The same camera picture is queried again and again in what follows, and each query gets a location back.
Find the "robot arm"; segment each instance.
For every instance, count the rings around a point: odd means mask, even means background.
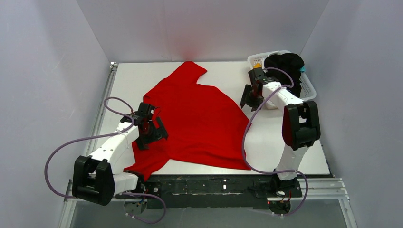
[[[245,86],[241,107],[248,104],[254,111],[265,97],[281,87],[281,83],[275,78],[267,77],[260,66],[249,71],[249,78],[252,85]],[[282,136],[285,143],[280,163],[274,171],[298,170],[309,147],[320,138],[317,104],[303,101],[284,87],[270,101],[283,112]],[[279,173],[273,175],[271,189],[274,192],[287,191],[296,184],[295,172]]]
[[[107,141],[89,156],[79,156],[74,163],[73,196],[100,205],[107,205],[113,196],[137,187],[138,176],[123,172],[124,168],[135,163],[132,142],[136,141],[140,150],[147,149],[147,144],[167,139],[168,133],[159,117],[152,120],[155,108],[150,104],[140,103],[138,111],[128,114],[134,119],[123,117],[115,132]]]

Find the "black cloth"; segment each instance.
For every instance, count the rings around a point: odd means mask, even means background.
[[[305,65],[301,57],[294,53],[285,53],[282,55],[271,55],[267,57],[264,61],[264,67],[275,67],[287,72],[292,80],[294,81],[294,87],[289,88],[289,91],[296,97],[300,97],[301,94],[301,72],[299,71]],[[290,85],[289,78],[277,71],[277,70],[267,70],[267,77],[275,77],[282,85]]]

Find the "red t-shirt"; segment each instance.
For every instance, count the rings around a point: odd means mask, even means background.
[[[144,102],[159,107],[154,115],[161,118],[169,136],[145,151],[133,142],[136,163],[126,170],[139,172],[147,180],[169,159],[249,170],[241,150],[249,119],[218,88],[196,83],[206,72],[193,62],[184,62],[143,97]]]

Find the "red cloth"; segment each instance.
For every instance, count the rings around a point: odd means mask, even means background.
[[[160,116],[169,136],[145,151],[133,142],[136,163],[126,170],[139,172],[147,180],[169,159],[249,170],[241,151],[249,119],[219,89],[196,83],[206,72],[193,62],[184,62],[143,97],[144,102],[160,107],[154,115]]]

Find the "gray wall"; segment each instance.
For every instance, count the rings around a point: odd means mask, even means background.
[[[403,2],[331,0],[302,57],[359,227],[401,227]]]
[[[328,0],[77,0],[110,61],[300,53]]]
[[[108,61],[75,0],[0,5],[0,227],[54,228],[63,199],[45,184],[45,161],[67,140],[89,135]],[[57,190],[66,191],[84,147],[55,156]]]

